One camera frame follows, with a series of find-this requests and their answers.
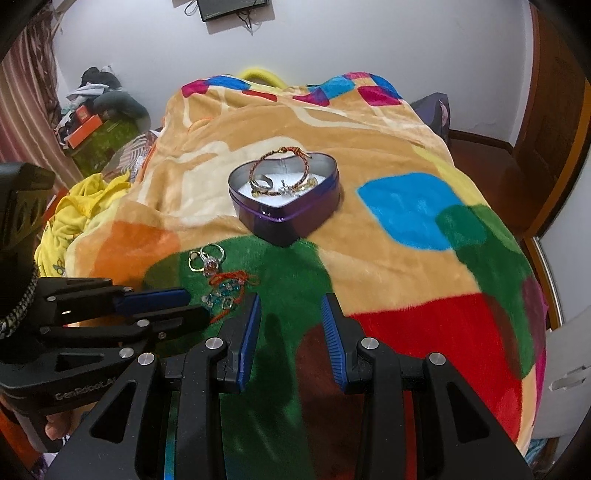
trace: green box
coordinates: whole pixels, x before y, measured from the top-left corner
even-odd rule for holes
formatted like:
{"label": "green box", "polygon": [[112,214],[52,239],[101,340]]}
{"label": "green box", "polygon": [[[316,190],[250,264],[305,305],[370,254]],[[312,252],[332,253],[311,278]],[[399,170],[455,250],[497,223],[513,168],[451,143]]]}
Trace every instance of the green box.
{"label": "green box", "polygon": [[115,152],[138,135],[138,126],[133,119],[110,119],[92,132],[70,155],[86,178],[102,171]]}

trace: blanket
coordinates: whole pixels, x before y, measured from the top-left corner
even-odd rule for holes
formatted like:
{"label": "blanket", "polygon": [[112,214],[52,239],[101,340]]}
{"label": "blanket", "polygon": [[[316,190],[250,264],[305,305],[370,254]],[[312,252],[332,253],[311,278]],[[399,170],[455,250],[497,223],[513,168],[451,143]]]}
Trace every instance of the blanket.
{"label": "blanket", "polygon": [[[288,248],[253,236],[228,194],[234,168],[283,146],[332,155],[343,193],[332,217]],[[525,453],[545,363],[540,288],[444,142],[385,79],[348,73],[279,90],[216,76],[183,86],[140,180],[73,241],[66,270],[183,286],[201,303],[210,289],[189,270],[189,250],[212,242],[226,251],[223,271],[258,276],[249,288],[262,303],[251,380],[220,401],[230,480],[352,478],[362,402],[332,378],[320,324],[329,291],[396,351],[445,354]]]}

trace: blue patch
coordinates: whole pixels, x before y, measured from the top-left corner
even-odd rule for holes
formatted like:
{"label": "blue patch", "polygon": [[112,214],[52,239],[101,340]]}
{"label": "blue patch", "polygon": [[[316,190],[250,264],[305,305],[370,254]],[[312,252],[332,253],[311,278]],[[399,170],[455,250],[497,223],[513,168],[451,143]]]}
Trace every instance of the blue patch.
{"label": "blue patch", "polygon": [[331,100],[339,95],[350,92],[355,88],[355,84],[345,77],[334,77],[326,83],[320,85],[320,89],[324,92],[326,97]]}
{"label": "blue patch", "polygon": [[396,91],[396,88],[394,88],[389,81],[387,81],[386,79],[384,79],[382,77],[379,77],[378,75],[374,75],[373,73],[370,73],[369,76],[372,78],[372,80],[375,82],[376,85],[378,85],[381,88],[383,88],[384,90],[386,90],[386,92],[388,92],[394,98],[397,98],[399,100],[402,99],[400,94]]}
{"label": "blue patch", "polygon": [[443,180],[427,173],[410,173],[367,182],[357,192],[383,229],[407,247],[450,249],[436,223],[446,208],[462,201]]}
{"label": "blue patch", "polygon": [[232,90],[249,90],[251,88],[250,83],[244,82],[241,79],[226,77],[225,75],[211,77],[210,79],[205,80],[205,83],[212,86],[230,88]]}

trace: green patch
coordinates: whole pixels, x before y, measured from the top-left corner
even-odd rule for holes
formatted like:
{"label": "green patch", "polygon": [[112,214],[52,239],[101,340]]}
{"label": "green patch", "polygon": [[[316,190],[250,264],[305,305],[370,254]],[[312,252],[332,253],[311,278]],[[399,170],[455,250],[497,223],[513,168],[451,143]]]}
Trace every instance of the green patch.
{"label": "green patch", "polygon": [[[473,221],[466,222],[469,214],[485,229],[484,243],[467,244],[457,240],[474,235]],[[519,246],[515,250],[515,239],[488,207],[449,207],[438,215],[436,222],[459,261],[474,275],[482,293],[494,297],[507,313],[517,339],[521,378],[524,378],[535,360],[534,344],[521,295],[522,283],[531,275],[530,264]]]}
{"label": "green patch", "polygon": [[515,240],[515,237],[511,235],[511,232],[495,212],[486,205],[474,205],[470,207],[470,210],[490,229],[492,233],[495,234],[505,247],[522,255],[521,248]]}
{"label": "green patch", "polygon": [[[222,271],[246,270],[260,284],[262,322],[252,375],[241,395],[222,395],[224,454],[229,480],[313,479],[296,379],[296,351],[304,334],[320,323],[322,295],[332,291],[316,246],[298,241],[280,248],[255,236],[219,243],[226,251]],[[200,303],[210,291],[207,279],[189,270],[189,253],[154,265],[144,278],[149,288],[182,286]],[[231,322],[229,315],[221,320]],[[205,332],[164,342],[158,353],[187,351],[213,336],[221,322]]]}
{"label": "green patch", "polygon": [[469,245],[483,245],[486,242],[485,227],[463,205],[448,207],[437,217],[436,223],[454,250]]}

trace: striped curtain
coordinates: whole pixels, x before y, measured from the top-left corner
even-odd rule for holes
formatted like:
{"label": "striped curtain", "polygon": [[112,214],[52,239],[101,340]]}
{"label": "striped curtain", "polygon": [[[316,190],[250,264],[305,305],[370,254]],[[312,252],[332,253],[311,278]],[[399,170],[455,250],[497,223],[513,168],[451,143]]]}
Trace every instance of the striped curtain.
{"label": "striped curtain", "polygon": [[50,6],[29,22],[0,64],[0,163],[25,161],[55,172],[54,191],[82,179],[62,152]]}

